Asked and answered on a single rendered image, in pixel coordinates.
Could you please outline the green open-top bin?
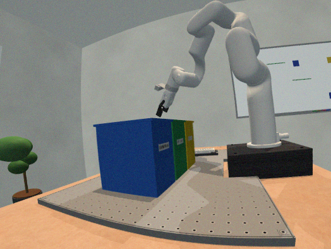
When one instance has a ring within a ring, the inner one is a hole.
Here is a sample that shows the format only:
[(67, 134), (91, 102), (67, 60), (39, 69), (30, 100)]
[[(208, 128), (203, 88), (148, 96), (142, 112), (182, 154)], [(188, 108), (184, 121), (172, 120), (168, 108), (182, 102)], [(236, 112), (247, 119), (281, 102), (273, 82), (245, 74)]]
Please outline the green open-top bin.
[(186, 120), (172, 120), (172, 145), (174, 153), (175, 180), (177, 181), (188, 170), (184, 130), (184, 122), (186, 122)]

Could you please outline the blue bin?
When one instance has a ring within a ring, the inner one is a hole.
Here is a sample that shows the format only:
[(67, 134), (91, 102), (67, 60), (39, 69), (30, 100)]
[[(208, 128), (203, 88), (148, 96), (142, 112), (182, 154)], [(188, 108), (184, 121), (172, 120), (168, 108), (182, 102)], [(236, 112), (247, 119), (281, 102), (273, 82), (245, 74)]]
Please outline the blue bin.
[(102, 189), (158, 198), (176, 180), (171, 119), (94, 124)]

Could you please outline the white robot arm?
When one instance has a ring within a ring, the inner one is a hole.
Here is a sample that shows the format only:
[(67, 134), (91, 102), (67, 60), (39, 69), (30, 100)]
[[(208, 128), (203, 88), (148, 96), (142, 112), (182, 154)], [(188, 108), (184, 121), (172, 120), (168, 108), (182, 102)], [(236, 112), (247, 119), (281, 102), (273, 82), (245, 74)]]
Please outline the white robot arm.
[(179, 86), (199, 86), (205, 74), (205, 55), (215, 33), (210, 22), (231, 29), (226, 36), (225, 45), (232, 72), (239, 81), (247, 83), (251, 135), (251, 142), (247, 143), (247, 147), (264, 149), (281, 146), (280, 140), (289, 138), (289, 134), (276, 132), (271, 74), (267, 65), (257, 59), (260, 45), (250, 19), (245, 13), (233, 12), (220, 1), (208, 3), (187, 25), (188, 33), (194, 35), (189, 48), (189, 53), (195, 60), (194, 72), (187, 73), (184, 69), (173, 66), (166, 85), (161, 83), (154, 89), (159, 91), (165, 88), (177, 92)]

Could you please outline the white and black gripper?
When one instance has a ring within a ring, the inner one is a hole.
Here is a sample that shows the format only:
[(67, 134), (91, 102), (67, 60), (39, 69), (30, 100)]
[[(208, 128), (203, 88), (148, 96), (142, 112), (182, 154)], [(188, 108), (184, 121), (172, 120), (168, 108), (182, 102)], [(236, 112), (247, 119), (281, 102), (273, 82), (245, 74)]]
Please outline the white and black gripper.
[(163, 111), (164, 112), (167, 112), (168, 111), (169, 106), (171, 106), (172, 103), (173, 103), (173, 100), (175, 98), (176, 93), (177, 92), (171, 92), (171, 91), (169, 91), (169, 90), (167, 90), (165, 88), (165, 91), (164, 91), (163, 96), (162, 96), (162, 98), (160, 100), (159, 107), (158, 107), (158, 110), (157, 110), (157, 113), (156, 113), (156, 115), (158, 117), (161, 117)]

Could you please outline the yellow open-top bin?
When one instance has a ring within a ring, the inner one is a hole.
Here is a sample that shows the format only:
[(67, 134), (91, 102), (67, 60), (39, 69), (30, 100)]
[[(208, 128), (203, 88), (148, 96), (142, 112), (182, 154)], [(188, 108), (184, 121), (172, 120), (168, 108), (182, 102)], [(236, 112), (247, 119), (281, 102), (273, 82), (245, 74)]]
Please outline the yellow open-top bin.
[(188, 169), (195, 163), (193, 123), (194, 121), (184, 122), (184, 130), (185, 130), (185, 138), (186, 138), (186, 158), (187, 158)]

